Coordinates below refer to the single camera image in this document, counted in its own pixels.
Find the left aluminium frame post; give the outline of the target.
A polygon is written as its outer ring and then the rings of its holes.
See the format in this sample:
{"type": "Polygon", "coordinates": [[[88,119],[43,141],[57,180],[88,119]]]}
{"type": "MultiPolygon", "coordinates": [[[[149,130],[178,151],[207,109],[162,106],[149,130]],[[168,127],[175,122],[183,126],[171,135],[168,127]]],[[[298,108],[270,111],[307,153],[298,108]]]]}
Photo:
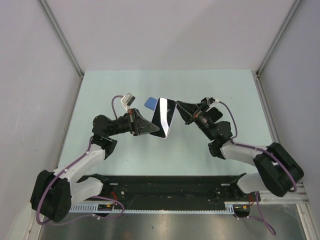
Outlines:
{"type": "Polygon", "coordinates": [[[45,18],[47,19],[53,33],[55,34],[57,40],[59,41],[63,51],[65,52],[67,58],[69,59],[73,69],[75,70],[78,77],[82,80],[84,77],[84,71],[81,69],[80,64],[72,50],[53,10],[51,9],[47,0],[37,0],[37,3],[42,10],[45,18]]]}

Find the right aluminium frame post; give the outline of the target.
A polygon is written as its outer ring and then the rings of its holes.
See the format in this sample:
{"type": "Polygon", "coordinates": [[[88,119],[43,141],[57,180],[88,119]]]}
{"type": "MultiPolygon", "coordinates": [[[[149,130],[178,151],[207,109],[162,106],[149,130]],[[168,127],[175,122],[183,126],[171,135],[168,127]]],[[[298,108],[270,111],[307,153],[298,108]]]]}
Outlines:
{"type": "Polygon", "coordinates": [[[294,0],[292,5],[290,6],[287,14],[284,17],[284,20],[282,21],[279,29],[277,30],[275,37],[273,38],[269,48],[267,49],[261,63],[259,64],[257,70],[255,71],[255,74],[259,77],[265,67],[267,66],[268,62],[271,60],[271,57],[273,56],[277,46],[281,42],[282,38],[284,37],[286,31],[288,30],[291,22],[293,21],[296,13],[298,12],[300,6],[304,0],[294,0]]]}

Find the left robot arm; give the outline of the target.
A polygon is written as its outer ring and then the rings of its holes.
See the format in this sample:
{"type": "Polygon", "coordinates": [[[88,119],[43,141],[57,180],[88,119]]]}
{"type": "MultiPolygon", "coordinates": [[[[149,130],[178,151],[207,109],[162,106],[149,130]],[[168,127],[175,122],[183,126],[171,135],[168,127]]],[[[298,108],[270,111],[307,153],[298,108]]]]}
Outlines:
{"type": "Polygon", "coordinates": [[[129,109],[114,120],[105,115],[96,116],[87,150],[64,167],[43,170],[38,174],[30,198],[31,208],[36,212],[36,222],[40,226],[50,221],[59,223],[72,206],[89,198],[107,199],[111,193],[108,181],[98,175],[82,182],[79,179],[113,153],[118,142],[112,136],[124,133],[141,136],[159,129],[142,117],[136,108],[129,109]]]}

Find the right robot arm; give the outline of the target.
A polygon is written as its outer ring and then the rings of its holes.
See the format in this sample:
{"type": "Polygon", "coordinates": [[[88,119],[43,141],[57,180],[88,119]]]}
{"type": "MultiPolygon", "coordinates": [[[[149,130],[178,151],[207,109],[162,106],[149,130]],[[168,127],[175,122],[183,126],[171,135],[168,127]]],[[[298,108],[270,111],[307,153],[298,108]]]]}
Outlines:
{"type": "Polygon", "coordinates": [[[235,121],[222,121],[223,113],[214,107],[217,100],[206,97],[199,103],[177,101],[176,107],[186,125],[196,124],[209,139],[208,150],[213,157],[236,160],[257,169],[257,173],[243,173],[230,188],[231,196],[242,201],[249,193],[269,191],[277,197],[298,190],[304,171],[278,142],[254,146],[236,142],[235,121]]]}

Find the blue phone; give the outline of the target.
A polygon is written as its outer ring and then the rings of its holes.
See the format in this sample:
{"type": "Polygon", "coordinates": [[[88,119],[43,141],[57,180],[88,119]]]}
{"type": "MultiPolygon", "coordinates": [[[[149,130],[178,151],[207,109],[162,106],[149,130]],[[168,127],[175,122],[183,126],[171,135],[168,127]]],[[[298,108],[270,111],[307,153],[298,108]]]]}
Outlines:
{"type": "Polygon", "coordinates": [[[154,97],[149,97],[146,102],[144,103],[144,106],[152,111],[156,109],[158,100],[154,97]]]}

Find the aluminium frame post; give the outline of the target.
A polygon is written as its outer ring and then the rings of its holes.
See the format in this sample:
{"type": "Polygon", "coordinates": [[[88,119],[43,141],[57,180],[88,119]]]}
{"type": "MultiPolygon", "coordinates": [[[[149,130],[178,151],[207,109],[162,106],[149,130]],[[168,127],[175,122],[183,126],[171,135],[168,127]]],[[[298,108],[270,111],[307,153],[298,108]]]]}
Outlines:
{"type": "Polygon", "coordinates": [[[259,77],[265,67],[267,66],[268,62],[271,60],[271,57],[273,56],[277,46],[281,42],[282,38],[284,37],[286,31],[288,30],[291,22],[293,21],[296,13],[298,12],[300,6],[304,0],[294,0],[292,5],[290,6],[287,14],[284,17],[284,20],[282,21],[279,29],[277,30],[275,37],[273,38],[269,48],[267,49],[261,63],[259,64],[257,70],[255,71],[255,74],[259,77]]]}
{"type": "Polygon", "coordinates": [[[51,9],[47,0],[37,0],[37,3],[42,10],[45,18],[47,19],[53,33],[55,34],[57,40],[59,41],[63,51],[65,52],[67,58],[69,59],[73,69],[75,70],[78,77],[82,80],[84,77],[84,71],[81,69],[80,64],[72,50],[53,10],[51,9]]]}

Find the black phone case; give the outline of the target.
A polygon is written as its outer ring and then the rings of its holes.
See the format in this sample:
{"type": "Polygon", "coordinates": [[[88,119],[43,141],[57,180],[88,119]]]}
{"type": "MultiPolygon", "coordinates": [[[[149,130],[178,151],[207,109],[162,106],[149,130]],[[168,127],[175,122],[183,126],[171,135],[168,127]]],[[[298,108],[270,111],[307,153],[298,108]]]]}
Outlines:
{"type": "Polygon", "coordinates": [[[207,111],[207,114],[213,123],[216,123],[223,117],[223,113],[219,111],[216,107],[212,107],[209,111],[207,111]]]}

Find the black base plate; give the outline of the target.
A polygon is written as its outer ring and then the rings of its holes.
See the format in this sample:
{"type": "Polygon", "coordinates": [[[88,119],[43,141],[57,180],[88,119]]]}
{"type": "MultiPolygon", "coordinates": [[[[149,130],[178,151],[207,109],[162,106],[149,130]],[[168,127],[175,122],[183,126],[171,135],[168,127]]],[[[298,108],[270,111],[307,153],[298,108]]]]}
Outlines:
{"type": "Polygon", "coordinates": [[[100,197],[118,200],[124,207],[171,206],[209,202],[243,202],[250,205],[260,196],[243,193],[239,176],[116,176],[102,175],[100,197]]]}

